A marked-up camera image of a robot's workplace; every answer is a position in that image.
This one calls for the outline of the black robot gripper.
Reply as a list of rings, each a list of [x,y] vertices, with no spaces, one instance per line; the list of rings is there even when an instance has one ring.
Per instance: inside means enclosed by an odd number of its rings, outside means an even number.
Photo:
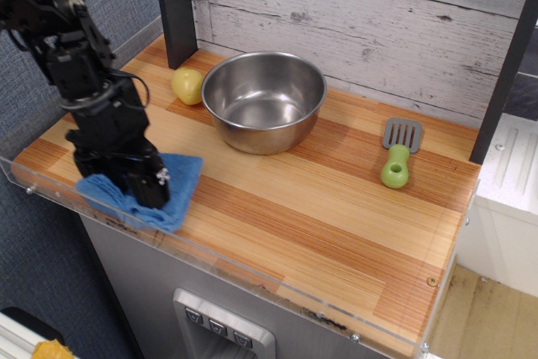
[[[161,209],[170,199],[170,175],[157,149],[146,139],[149,120],[133,85],[104,85],[88,97],[66,100],[75,119],[66,138],[83,177],[103,174],[129,185],[142,206]]]

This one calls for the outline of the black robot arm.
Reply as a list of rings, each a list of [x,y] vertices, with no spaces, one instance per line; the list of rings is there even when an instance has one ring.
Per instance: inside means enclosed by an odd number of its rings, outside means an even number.
[[[115,55],[85,0],[1,0],[1,27],[59,90],[76,123],[66,139],[75,146],[79,172],[103,174],[139,204],[162,208],[169,176],[145,138],[148,103],[135,88],[138,77],[113,68]]]

